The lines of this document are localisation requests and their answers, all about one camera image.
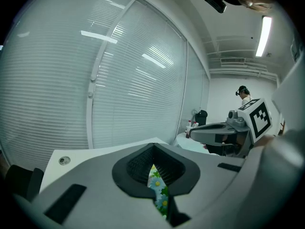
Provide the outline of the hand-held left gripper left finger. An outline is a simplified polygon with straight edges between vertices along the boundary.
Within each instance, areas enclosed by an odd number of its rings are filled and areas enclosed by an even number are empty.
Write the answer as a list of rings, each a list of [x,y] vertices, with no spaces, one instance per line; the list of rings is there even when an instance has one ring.
[[[112,177],[113,166],[144,145],[88,159],[47,186],[33,201],[43,215],[72,185],[85,187],[84,192],[62,222],[64,229],[172,229],[154,204],[155,192],[146,184],[132,179],[126,167],[118,173],[127,179],[123,191]]]

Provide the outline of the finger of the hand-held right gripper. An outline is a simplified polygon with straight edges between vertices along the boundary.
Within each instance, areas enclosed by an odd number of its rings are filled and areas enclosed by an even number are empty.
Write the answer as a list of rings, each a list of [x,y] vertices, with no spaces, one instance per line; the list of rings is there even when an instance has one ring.
[[[212,123],[212,124],[203,125],[202,128],[225,128],[226,126],[228,126],[228,124],[224,122],[224,123]]]
[[[230,125],[225,128],[202,128],[199,126],[190,130],[190,138],[206,145],[221,145],[228,136],[236,133],[237,131]]]

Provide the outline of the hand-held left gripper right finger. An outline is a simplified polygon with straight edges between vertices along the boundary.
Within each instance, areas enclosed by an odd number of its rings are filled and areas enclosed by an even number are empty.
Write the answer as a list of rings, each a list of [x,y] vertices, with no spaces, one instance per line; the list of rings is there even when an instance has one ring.
[[[156,144],[154,165],[168,187],[167,220],[173,226],[198,217],[228,188],[244,159]]]

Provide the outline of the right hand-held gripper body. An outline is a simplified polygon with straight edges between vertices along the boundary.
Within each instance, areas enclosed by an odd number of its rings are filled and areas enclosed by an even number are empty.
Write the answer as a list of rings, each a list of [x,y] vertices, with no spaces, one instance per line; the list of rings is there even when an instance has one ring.
[[[244,143],[234,151],[236,157],[245,157],[272,127],[272,119],[264,98],[253,99],[235,111],[230,111],[227,124],[239,134],[245,133]]]

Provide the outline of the blue white flower bouquet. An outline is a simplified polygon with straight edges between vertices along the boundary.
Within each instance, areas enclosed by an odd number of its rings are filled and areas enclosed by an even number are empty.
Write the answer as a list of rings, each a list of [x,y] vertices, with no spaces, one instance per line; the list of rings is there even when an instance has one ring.
[[[148,188],[151,188],[156,195],[154,201],[155,207],[161,213],[164,219],[168,216],[168,187],[161,178],[155,165],[152,165],[149,176],[148,176]]]

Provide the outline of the person's right forearm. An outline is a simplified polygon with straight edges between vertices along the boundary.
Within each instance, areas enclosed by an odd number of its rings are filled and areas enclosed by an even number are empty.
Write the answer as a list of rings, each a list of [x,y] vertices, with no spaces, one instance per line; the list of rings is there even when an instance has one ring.
[[[275,138],[274,135],[264,135],[256,143],[256,146],[265,146]]]

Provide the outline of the pale blue floral tablecloth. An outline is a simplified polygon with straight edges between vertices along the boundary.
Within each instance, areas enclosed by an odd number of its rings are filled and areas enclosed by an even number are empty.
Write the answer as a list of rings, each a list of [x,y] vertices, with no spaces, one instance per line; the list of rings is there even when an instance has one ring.
[[[196,142],[191,138],[186,138],[186,133],[178,134],[174,140],[173,145],[193,152],[210,154],[209,151],[205,149],[203,144]]]

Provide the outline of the black backpack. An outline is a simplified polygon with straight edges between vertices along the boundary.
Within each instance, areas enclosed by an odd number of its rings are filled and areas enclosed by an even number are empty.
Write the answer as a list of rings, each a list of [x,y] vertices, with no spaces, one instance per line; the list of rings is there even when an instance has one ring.
[[[205,110],[200,110],[195,114],[195,121],[199,126],[206,125],[208,113]]]

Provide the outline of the white table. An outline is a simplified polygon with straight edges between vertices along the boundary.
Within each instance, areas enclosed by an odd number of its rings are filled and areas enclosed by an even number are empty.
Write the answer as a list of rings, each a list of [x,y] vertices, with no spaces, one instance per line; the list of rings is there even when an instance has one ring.
[[[49,186],[51,183],[53,183],[55,180],[75,168],[80,163],[91,159],[93,157],[106,155],[109,153],[113,153],[122,149],[126,149],[133,146],[140,146],[140,145],[146,145],[148,143],[159,143],[159,144],[165,144],[164,141],[161,139],[154,137],[150,139],[145,139],[142,141],[119,145],[119,146],[112,146],[112,147],[106,147],[106,148],[94,148],[94,149],[77,149],[77,150],[54,150],[49,161],[47,164],[47,167],[44,172],[44,176],[41,183],[40,192],[42,192],[47,186]],[[68,156],[71,161],[67,165],[60,165],[59,159],[62,156]]]

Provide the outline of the white ceiling pipes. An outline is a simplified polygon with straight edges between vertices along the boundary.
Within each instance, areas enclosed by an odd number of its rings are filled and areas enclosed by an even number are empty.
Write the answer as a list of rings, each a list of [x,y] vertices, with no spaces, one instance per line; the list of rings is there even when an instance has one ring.
[[[258,41],[251,36],[220,36],[203,42],[207,51],[210,74],[244,75],[280,80],[276,61],[256,57]],[[221,58],[245,58],[245,64],[221,64]]]

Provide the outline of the ceiling air vent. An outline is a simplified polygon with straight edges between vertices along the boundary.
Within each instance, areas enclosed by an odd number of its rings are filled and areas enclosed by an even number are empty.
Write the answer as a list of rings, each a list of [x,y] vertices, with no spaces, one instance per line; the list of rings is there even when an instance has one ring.
[[[231,57],[231,58],[221,58],[221,64],[245,64],[245,58]]]

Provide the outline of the black office chair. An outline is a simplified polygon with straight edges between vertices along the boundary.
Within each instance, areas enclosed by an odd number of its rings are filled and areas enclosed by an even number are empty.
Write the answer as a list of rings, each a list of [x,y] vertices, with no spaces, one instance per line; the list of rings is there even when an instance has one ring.
[[[30,171],[17,165],[12,165],[4,181],[11,193],[32,202],[39,194],[43,176],[44,172],[39,168],[34,168],[33,171]]]

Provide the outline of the ceiling tube light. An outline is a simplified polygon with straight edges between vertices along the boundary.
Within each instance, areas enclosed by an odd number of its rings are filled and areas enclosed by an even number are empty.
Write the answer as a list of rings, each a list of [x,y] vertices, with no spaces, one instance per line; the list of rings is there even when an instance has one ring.
[[[268,38],[271,30],[271,25],[272,25],[272,18],[268,16],[263,16],[262,18],[262,28],[261,28],[261,34],[260,34],[260,39],[257,47],[257,51],[255,56],[256,57],[262,57]]]

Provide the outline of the glass partition with blinds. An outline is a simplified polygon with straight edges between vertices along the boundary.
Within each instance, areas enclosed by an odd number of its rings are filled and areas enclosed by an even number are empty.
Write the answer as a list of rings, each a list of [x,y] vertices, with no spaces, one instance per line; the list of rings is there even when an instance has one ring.
[[[30,0],[0,51],[5,160],[45,170],[56,149],[172,143],[186,102],[207,104],[208,34],[191,0]]]

